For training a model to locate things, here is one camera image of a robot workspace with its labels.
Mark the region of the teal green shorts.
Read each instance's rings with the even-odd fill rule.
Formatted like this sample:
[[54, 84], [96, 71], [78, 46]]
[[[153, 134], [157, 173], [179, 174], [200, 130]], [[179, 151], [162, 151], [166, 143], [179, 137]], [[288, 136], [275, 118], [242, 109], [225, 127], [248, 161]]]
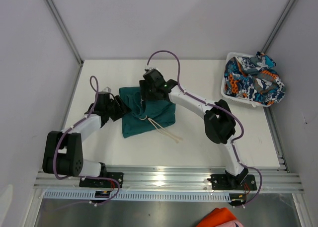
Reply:
[[121, 87], [119, 95], [131, 109], [131, 112], [122, 118], [124, 138], [155, 130], [151, 121], [164, 128], [175, 123], [175, 104], [165, 100], [144, 101], [139, 87]]

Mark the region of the patterned blue orange shorts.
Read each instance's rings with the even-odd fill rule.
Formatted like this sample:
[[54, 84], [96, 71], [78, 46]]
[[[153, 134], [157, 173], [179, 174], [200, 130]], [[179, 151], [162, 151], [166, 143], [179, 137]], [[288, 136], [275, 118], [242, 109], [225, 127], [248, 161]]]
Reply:
[[224, 69], [225, 93], [263, 105], [279, 103], [286, 88], [275, 67], [274, 60], [262, 52], [252, 57], [232, 57]]

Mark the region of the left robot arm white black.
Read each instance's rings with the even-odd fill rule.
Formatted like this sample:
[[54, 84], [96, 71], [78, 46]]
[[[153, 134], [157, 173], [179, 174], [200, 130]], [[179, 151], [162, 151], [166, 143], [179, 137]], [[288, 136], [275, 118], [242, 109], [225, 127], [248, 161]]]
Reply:
[[82, 143], [109, 120], [117, 121], [131, 112], [119, 95], [99, 92], [88, 111], [75, 124], [47, 135], [42, 169], [57, 179], [106, 177], [106, 165], [83, 157]]

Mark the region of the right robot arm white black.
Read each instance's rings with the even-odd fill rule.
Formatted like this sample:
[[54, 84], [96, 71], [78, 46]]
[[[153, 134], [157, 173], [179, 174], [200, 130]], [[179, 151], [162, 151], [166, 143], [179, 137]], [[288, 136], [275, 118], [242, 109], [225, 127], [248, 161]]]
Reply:
[[143, 100], [165, 100], [178, 104], [203, 119], [207, 138], [222, 145], [221, 151], [226, 160], [225, 175], [228, 185], [235, 188], [243, 183], [248, 169], [238, 161], [237, 152], [231, 147], [235, 137], [236, 121], [224, 100], [209, 102], [202, 97], [187, 92], [177, 81], [166, 81], [157, 69], [146, 69], [139, 81]]

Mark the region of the white plastic mesh basket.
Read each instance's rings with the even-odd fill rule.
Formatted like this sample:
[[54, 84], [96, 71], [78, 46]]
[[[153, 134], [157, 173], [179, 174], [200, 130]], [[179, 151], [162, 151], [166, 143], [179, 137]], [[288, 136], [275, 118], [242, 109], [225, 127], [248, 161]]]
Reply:
[[[227, 57], [226, 57], [226, 63], [232, 58], [232, 57], [235, 57], [235, 56], [239, 56], [239, 57], [252, 57], [253, 55], [250, 55], [250, 54], [246, 54], [246, 53], [239, 53], [239, 52], [229, 52], [227, 54]], [[246, 104], [246, 105], [251, 105], [253, 108], [256, 108], [256, 107], [270, 107], [270, 105], [263, 105], [261, 103], [258, 103], [258, 102], [255, 102], [255, 101], [251, 101], [249, 100], [248, 98], [237, 98], [237, 97], [232, 97], [232, 96], [229, 96], [225, 93], [225, 84], [226, 84], [226, 80], [224, 78], [224, 75], [222, 75], [222, 82], [221, 82], [221, 95], [232, 101], [232, 102], [237, 102], [237, 103], [243, 103], [243, 104]]]

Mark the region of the orange cloth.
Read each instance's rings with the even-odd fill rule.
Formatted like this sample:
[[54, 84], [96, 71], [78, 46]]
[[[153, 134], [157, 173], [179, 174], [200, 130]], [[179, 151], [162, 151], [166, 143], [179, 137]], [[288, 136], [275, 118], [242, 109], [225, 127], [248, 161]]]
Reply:
[[216, 227], [235, 220], [236, 217], [227, 208], [215, 208], [212, 212], [205, 216], [196, 226]]

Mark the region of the pink cloth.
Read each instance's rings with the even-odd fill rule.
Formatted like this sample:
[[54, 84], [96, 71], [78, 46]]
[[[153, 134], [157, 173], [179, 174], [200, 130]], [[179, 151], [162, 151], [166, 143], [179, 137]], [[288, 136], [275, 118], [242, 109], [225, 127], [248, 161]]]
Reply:
[[218, 225], [217, 227], [243, 227], [243, 225], [238, 220], [232, 220], [232, 221], [223, 223], [221, 225]]

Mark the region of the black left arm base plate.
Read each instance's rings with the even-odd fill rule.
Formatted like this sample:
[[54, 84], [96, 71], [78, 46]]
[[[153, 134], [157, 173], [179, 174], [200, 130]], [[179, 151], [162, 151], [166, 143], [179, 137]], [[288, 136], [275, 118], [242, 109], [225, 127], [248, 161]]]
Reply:
[[79, 187], [82, 188], [117, 188], [119, 183], [120, 188], [122, 188], [124, 173], [123, 172], [108, 172], [106, 174], [107, 180], [104, 179], [89, 179], [85, 178], [84, 180], [79, 181]]

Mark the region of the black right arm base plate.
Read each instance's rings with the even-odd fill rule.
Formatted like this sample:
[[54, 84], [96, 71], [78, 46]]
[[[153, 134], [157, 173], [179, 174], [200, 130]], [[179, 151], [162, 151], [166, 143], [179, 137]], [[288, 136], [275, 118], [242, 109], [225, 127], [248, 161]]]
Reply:
[[235, 181], [229, 181], [225, 174], [212, 174], [207, 180], [211, 183], [213, 190], [230, 190], [230, 191], [256, 191], [257, 184], [254, 175], [247, 175], [242, 183], [237, 184]]

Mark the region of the left aluminium frame post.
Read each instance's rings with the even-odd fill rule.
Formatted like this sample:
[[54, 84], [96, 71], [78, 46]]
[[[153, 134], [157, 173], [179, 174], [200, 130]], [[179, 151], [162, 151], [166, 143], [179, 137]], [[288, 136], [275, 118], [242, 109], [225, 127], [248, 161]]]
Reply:
[[77, 64], [81, 67], [83, 64], [83, 59], [80, 56], [80, 53], [72, 39], [71, 34], [69, 33], [69, 30], [67, 29], [65, 22], [54, 2], [54, 0], [44, 0], [44, 3], [48, 7], [49, 12], [51, 13], [58, 29], [61, 32], [62, 37], [64, 38], [67, 46], [69, 47], [72, 55], [74, 56]]

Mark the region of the aluminium frame post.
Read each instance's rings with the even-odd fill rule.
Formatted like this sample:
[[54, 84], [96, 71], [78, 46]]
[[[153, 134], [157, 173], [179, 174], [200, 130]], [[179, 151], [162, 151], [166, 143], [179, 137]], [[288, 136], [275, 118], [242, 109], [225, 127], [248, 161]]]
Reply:
[[298, 0], [287, 0], [287, 3], [284, 5], [282, 12], [280, 13], [278, 20], [276, 21], [274, 27], [272, 28], [268, 38], [266, 39], [264, 45], [261, 48], [262, 53], [267, 53], [273, 44], [275, 38], [286, 22], [288, 16], [291, 14], [294, 6], [296, 5]]
[[49, 12], [51, 13], [58, 29], [61, 32], [62, 37], [64, 38], [67, 46], [69, 47], [72, 55], [74, 56], [77, 64], [81, 67], [83, 64], [83, 59], [80, 56], [80, 53], [72, 39], [71, 34], [69, 33], [69, 30], [67, 29], [65, 22], [54, 2], [54, 0], [44, 0], [44, 3], [48, 7]]

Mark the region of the right aluminium frame post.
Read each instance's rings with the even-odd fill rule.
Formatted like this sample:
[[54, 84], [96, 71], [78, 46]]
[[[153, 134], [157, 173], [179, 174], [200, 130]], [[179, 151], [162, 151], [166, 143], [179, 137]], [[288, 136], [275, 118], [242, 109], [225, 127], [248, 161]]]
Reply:
[[288, 16], [291, 14], [294, 6], [296, 5], [298, 0], [287, 0], [287, 3], [284, 5], [282, 12], [280, 13], [278, 20], [276, 21], [274, 27], [272, 28], [268, 38], [266, 39], [264, 45], [261, 48], [262, 53], [267, 53], [273, 44], [275, 38], [286, 22]]

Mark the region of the aluminium mounting rail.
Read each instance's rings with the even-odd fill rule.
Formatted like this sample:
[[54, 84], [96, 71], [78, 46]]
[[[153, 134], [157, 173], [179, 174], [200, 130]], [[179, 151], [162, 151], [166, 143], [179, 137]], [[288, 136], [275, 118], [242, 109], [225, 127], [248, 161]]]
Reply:
[[[142, 166], [108, 166], [109, 172], [122, 172], [124, 176], [122, 189], [129, 191], [163, 191], [163, 192], [210, 192], [212, 184], [208, 178], [212, 174], [221, 174], [222, 168], [198, 167], [142, 167]], [[285, 170], [261, 170], [263, 184], [261, 193], [304, 193], [298, 174]]]

